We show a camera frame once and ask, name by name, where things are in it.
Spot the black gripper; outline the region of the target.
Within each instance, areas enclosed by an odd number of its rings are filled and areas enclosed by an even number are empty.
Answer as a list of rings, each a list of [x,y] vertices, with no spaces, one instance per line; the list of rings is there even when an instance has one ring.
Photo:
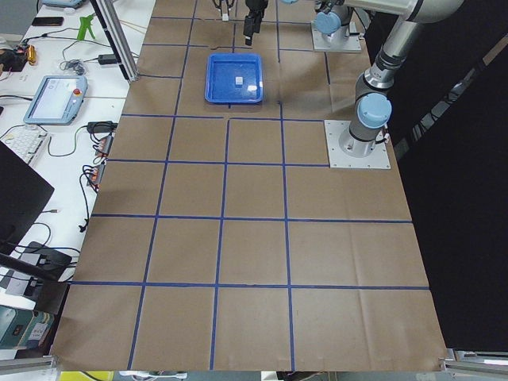
[[[214,7],[219,11],[221,16],[229,16],[231,9],[235,5],[235,0],[213,0]]]
[[[248,7],[248,15],[244,18],[244,42],[246,45],[251,45],[253,35],[260,32],[268,0],[245,0],[245,5]]]

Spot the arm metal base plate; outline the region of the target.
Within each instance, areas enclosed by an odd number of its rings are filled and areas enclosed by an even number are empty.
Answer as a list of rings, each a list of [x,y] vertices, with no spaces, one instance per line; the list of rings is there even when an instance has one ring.
[[[373,141],[356,140],[349,131],[350,121],[324,120],[330,168],[390,170],[387,135],[379,131]]]
[[[311,22],[313,46],[315,52],[343,52],[361,53],[360,33],[356,29],[356,23],[351,21],[347,26],[340,27],[335,33],[326,35],[321,33]]]

